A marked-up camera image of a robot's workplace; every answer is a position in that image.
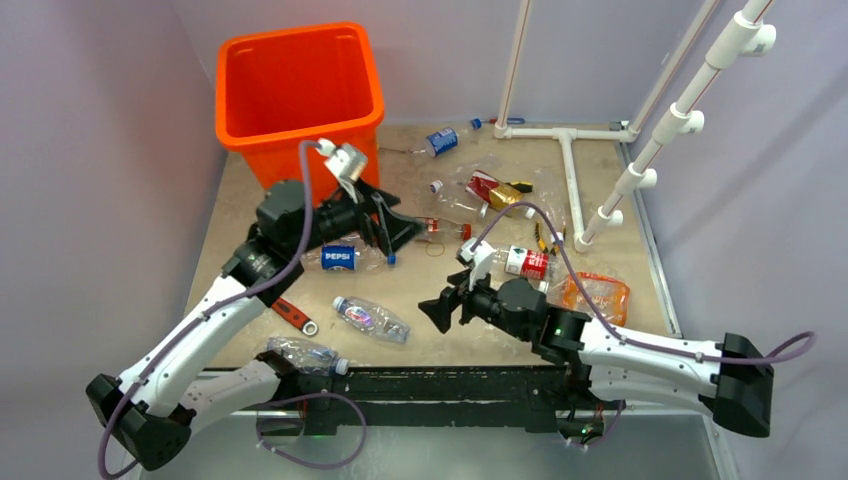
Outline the red cap small bottle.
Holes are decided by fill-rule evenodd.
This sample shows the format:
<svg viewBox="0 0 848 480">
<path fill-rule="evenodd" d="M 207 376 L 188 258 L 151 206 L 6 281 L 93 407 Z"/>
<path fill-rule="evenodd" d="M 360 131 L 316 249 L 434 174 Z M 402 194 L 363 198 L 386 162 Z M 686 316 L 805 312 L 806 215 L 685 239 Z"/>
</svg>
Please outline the red cap small bottle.
<svg viewBox="0 0 848 480">
<path fill-rule="evenodd" d="M 417 237 L 429 243 L 465 242 L 472 236 L 471 225 L 458 223 L 442 217 L 419 217 L 425 228 Z"/>
</svg>

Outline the crushed red blue label bottle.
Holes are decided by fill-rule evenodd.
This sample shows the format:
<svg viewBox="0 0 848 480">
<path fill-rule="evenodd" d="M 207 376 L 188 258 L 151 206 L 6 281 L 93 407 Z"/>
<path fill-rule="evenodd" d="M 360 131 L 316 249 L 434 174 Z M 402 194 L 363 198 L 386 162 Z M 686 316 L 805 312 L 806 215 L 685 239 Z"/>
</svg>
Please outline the crushed red blue label bottle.
<svg viewBox="0 0 848 480">
<path fill-rule="evenodd" d="M 399 345 L 408 341 L 409 325 L 377 303 L 355 296 L 337 296 L 332 307 L 342 320 L 370 338 Z"/>
</svg>

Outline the red white label bottle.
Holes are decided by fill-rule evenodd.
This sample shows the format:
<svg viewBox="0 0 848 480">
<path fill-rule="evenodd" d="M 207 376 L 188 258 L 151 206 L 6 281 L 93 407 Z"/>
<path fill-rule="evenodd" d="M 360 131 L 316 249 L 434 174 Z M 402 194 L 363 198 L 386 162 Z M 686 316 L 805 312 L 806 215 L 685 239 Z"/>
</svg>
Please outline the red white label bottle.
<svg viewBox="0 0 848 480">
<path fill-rule="evenodd" d="M 547 280 L 553 273 L 548 254 L 515 245 L 498 247 L 495 261 L 505 273 L 530 280 Z"/>
</svg>

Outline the orange snack pouch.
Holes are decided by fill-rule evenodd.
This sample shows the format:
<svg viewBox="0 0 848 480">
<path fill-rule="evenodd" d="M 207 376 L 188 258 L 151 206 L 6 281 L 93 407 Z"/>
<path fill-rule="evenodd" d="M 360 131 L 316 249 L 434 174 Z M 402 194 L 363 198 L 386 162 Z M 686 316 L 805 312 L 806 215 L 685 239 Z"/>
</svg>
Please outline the orange snack pouch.
<svg viewBox="0 0 848 480">
<path fill-rule="evenodd" d="M 577 276 L 607 321 L 624 326 L 628 319 L 631 289 L 624 282 L 606 275 L 578 272 Z M 594 314 L 572 277 L 568 277 L 564 283 L 562 304 L 570 310 Z"/>
</svg>

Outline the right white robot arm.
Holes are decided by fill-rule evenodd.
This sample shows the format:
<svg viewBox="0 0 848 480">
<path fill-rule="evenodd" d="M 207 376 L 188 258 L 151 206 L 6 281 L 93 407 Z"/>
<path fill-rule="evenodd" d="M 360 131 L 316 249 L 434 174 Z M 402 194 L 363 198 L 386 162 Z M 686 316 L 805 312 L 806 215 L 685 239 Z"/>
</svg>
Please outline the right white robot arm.
<svg viewBox="0 0 848 480">
<path fill-rule="evenodd" d="M 636 400 L 702 413 L 748 437 L 771 433 L 774 369 L 744 336 L 694 341 L 607 330 L 596 317 L 549 303 L 523 278 L 493 288 L 487 279 L 471 286 L 456 274 L 418 308 L 442 333 L 458 312 L 462 324 L 479 318 L 529 343 L 541 359 L 569 366 L 573 373 L 562 379 L 561 392 L 573 406 Z"/>
</svg>

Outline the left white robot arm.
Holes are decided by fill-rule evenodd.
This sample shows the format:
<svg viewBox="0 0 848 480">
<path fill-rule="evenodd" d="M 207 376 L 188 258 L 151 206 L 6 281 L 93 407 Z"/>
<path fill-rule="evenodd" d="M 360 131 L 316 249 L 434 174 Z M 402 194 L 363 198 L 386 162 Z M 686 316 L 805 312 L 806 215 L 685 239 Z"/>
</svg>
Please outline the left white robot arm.
<svg viewBox="0 0 848 480">
<path fill-rule="evenodd" d="M 298 382 L 281 371 L 280 362 L 252 361 L 246 378 L 227 387 L 207 388 L 196 377 L 299 279 L 305 252 L 356 234 L 390 256 L 423 232 L 422 221 L 394 211 L 399 202 L 363 180 L 341 182 L 319 205 L 312 203 L 307 180 L 270 187 L 246 240 L 194 309 L 120 375 L 100 374 L 87 385 L 86 396 L 104 428 L 99 476 L 119 479 L 136 466 L 164 466 L 221 404 L 230 411 L 264 401 L 275 409 L 292 405 Z"/>
</svg>

